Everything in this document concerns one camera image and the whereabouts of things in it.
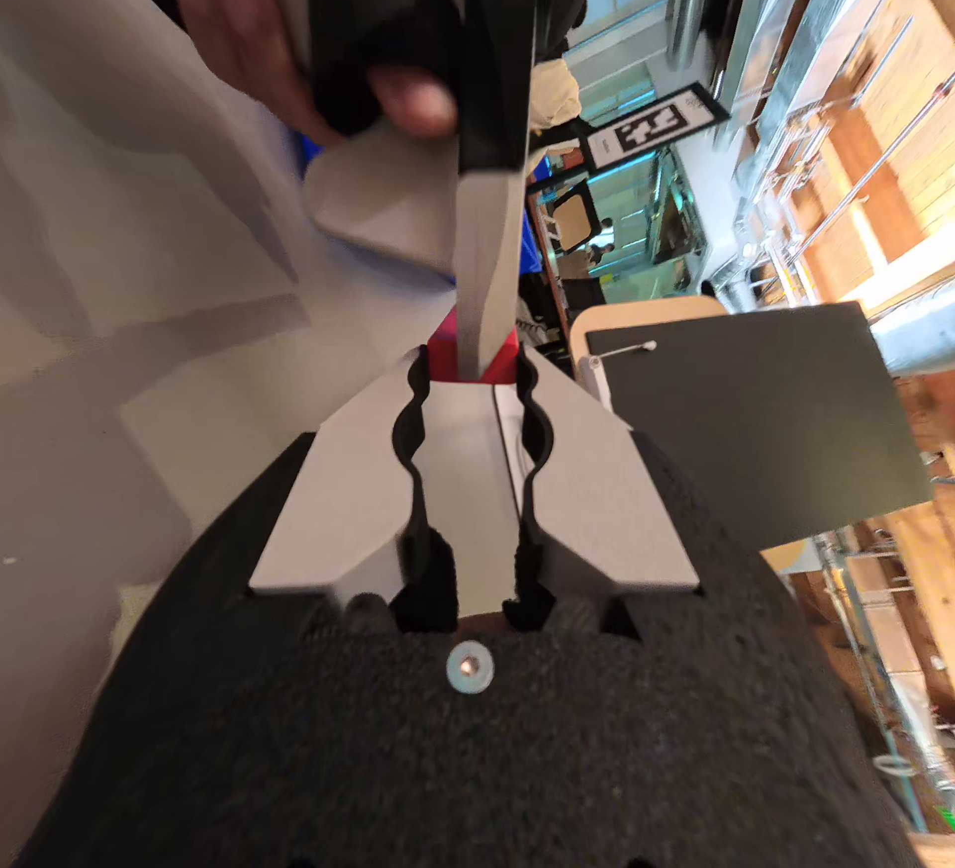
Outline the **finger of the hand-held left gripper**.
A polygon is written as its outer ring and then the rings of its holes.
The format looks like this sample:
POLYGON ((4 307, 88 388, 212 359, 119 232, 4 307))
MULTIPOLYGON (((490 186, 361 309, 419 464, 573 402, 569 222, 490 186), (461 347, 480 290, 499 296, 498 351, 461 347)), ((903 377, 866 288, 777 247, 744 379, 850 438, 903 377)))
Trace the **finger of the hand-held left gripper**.
POLYGON ((514 328, 525 202, 523 171, 474 171, 456 197, 458 368, 489 369, 514 328))

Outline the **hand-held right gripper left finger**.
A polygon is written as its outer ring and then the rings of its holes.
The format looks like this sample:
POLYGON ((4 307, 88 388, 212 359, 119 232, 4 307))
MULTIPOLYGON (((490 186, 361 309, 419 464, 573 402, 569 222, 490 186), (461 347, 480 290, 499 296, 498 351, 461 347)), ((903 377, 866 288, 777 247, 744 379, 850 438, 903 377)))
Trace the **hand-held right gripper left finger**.
POLYGON ((421 579, 430 528, 414 456, 430 388, 428 350, 412 349, 320 426, 251 592, 397 596, 421 579))

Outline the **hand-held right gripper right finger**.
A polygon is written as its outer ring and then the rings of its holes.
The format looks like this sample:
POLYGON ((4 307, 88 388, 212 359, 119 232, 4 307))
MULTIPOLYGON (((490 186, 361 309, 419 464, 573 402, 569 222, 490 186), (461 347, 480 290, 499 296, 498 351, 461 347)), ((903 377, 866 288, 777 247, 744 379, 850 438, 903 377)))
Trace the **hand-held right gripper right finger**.
POLYGON ((633 431, 535 349, 517 357, 517 623, 559 599, 599 622, 642 593, 701 583, 633 431))

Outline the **long red bar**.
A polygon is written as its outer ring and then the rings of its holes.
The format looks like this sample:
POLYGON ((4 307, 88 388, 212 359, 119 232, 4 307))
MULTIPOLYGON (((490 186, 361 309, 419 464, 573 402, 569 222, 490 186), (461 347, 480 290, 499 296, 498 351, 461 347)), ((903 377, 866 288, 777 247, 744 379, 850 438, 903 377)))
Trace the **long red bar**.
POLYGON ((519 336, 512 329, 481 378, 462 377, 458 365, 458 310, 453 307, 427 343, 432 381, 484 385, 512 385, 517 381, 519 336))

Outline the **person's left hand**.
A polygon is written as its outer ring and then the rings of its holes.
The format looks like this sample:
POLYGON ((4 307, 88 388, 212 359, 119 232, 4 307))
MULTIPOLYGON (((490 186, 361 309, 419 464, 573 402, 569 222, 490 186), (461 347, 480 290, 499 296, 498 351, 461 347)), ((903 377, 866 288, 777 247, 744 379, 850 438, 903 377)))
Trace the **person's left hand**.
MULTIPOLYGON (((316 144, 341 140, 314 107, 276 0, 179 0, 179 5, 212 74, 316 144)), ((432 74, 380 66, 369 69, 367 79, 388 120, 404 134, 430 139, 455 133, 456 100, 432 74)))

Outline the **beige jacket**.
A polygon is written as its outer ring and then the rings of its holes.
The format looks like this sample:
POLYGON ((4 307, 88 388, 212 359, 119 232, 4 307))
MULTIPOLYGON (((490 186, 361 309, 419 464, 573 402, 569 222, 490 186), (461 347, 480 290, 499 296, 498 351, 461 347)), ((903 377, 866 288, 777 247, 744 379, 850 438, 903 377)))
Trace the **beige jacket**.
POLYGON ((563 57, 534 65, 531 74, 529 131, 535 134, 580 116, 579 84, 563 57))

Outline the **wooden back chair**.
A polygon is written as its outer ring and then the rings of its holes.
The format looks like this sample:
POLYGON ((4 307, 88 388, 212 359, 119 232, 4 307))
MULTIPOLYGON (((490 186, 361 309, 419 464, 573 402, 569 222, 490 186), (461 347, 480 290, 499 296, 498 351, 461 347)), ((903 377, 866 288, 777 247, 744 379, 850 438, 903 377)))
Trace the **wooden back chair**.
POLYGON ((553 204, 551 218, 556 227, 554 250, 557 256, 567 255, 603 231, 587 181, 580 181, 561 194, 553 204))

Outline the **wood edged black board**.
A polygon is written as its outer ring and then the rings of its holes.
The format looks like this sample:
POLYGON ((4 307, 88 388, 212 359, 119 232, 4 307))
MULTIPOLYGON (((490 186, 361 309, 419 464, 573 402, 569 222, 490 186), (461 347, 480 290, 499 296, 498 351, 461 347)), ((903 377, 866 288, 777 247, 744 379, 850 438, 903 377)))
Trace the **wood edged black board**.
POLYGON ((932 499, 857 302, 677 320, 688 299, 599 304, 570 332, 602 358, 615 414, 760 552, 932 499))

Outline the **hanging marker banner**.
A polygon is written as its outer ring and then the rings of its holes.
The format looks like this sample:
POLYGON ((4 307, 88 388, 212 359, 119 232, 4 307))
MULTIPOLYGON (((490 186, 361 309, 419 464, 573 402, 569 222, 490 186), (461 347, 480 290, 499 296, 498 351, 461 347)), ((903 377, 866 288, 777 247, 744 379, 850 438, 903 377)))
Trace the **hanging marker banner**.
POLYGON ((730 119, 698 82, 593 129, 580 141, 587 174, 598 178, 730 119))

